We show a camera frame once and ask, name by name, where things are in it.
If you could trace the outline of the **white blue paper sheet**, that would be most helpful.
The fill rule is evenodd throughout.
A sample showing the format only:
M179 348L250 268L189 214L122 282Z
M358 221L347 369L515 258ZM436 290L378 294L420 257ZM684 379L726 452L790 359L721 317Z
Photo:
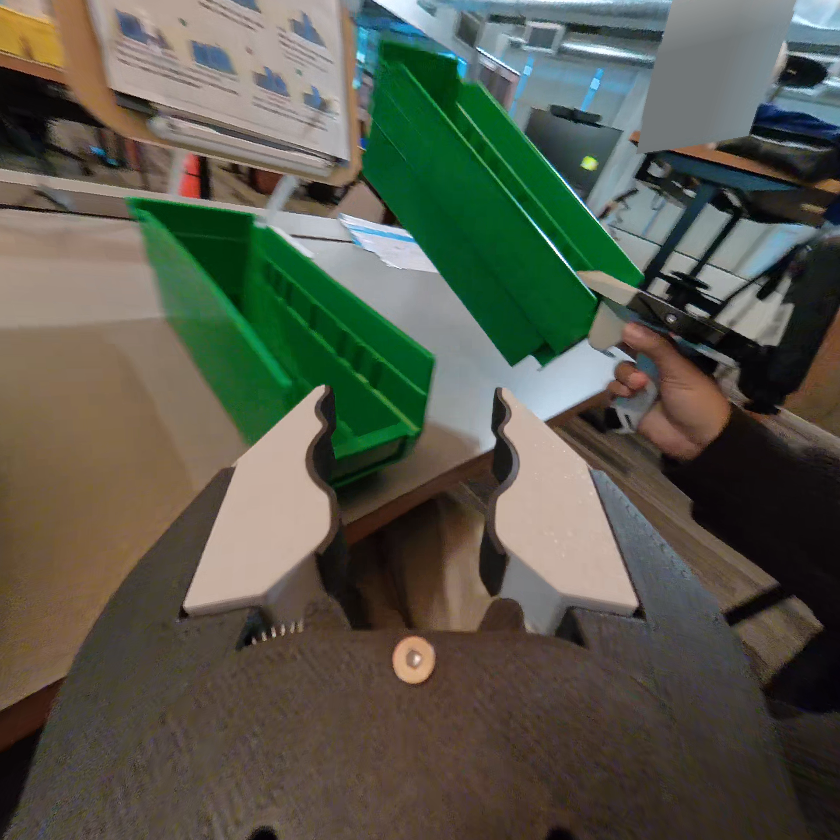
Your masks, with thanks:
M357 246L374 254L387 266L399 270L437 273L433 262L404 229L346 213L339 214L338 219Z

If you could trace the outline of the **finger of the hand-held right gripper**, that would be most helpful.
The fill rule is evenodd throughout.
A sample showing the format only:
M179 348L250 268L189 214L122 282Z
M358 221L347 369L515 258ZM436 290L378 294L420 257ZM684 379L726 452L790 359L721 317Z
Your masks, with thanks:
M639 316L631 309L615 303L599 303L587 342L594 350L609 355L623 343L627 324L634 322L639 322Z
M628 307L635 299L638 289L606 274L601 270L582 270L577 272L581 283L599 298Z

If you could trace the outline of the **white clipboard stand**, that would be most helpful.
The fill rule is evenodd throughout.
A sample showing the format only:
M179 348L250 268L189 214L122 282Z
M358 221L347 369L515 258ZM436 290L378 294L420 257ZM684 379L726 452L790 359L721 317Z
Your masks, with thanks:
M281 212L298 186L299 180L296 176L291 174L280 175L279 181L269 195L267 205L264 207L220 202L213 197L213 180L209 159L189 150L175 149L171 153L171 162L166 177L165 197L180 203L255 215L258 228L271 229L298 253L308 259L314 259L314 254L309 248L280 226Z

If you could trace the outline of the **silver ventilation duct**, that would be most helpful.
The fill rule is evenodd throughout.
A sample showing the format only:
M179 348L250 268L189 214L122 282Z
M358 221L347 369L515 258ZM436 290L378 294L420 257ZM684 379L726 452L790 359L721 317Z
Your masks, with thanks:
M559 58L598 60L608 64L646 69L653 68L657 58L656 49L641 50L600 41L591 42L580 38L563 39L553 54Z

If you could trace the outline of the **instruction sheet on clipboard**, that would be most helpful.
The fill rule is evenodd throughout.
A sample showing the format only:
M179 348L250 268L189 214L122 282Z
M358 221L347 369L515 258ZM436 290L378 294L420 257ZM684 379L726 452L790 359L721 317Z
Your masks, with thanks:
M350 160L324 168L326 161L305 157L276 143L251 143L245 135L212 130L207 123L188 120L177 126L154 113L148 102L118 94L109 86L102 48L88 7L89 2L53 2L56 25L65 53L67 84L80 105L105 127L125 139L183 149L220 161L268 172L291 174L305 181L344 186L361 170L360 128L353 89L354 27L343 6L346 91L350 127Z

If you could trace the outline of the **black monitor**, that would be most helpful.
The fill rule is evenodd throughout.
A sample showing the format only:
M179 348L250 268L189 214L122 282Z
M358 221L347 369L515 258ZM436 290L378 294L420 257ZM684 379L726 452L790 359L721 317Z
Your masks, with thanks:
M634 157L625 130L597 113L553 104L531 108L524 132L593 214L605 220L617 208Z

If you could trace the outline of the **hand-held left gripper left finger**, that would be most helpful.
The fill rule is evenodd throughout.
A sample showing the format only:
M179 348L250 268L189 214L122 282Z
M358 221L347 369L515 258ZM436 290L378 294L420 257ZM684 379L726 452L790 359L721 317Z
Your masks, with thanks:
M340 513L329 484L335 400L316 386L234 463L182 604L190 617L255 608L303 617L328 592L320 568L337 549Z

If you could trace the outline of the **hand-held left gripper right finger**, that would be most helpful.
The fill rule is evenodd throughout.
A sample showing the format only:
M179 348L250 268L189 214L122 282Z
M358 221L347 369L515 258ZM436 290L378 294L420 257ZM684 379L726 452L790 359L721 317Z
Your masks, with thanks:
M504 387L491 430L496 486L479 550L487 592L518 604L525 629L543 636L573 608L635 616L639 599L585 460Z

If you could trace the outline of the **person's right forearm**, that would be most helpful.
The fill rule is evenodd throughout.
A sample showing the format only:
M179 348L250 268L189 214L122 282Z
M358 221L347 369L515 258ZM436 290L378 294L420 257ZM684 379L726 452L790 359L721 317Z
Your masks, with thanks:
M838 457L795 447L733 407L720 434L662 469L693 518L797 597L822 631L771 679L770 695L803 711L838 712Z

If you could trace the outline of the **person's right hand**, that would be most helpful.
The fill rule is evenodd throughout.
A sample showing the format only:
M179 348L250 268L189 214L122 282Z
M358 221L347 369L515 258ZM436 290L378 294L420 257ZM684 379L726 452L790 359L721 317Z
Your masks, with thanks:
M623 330L626 351L650 360L658 377L658 400L637 431L669 459L697 458L722 433L732 407L718 384L658 332L631 322Z

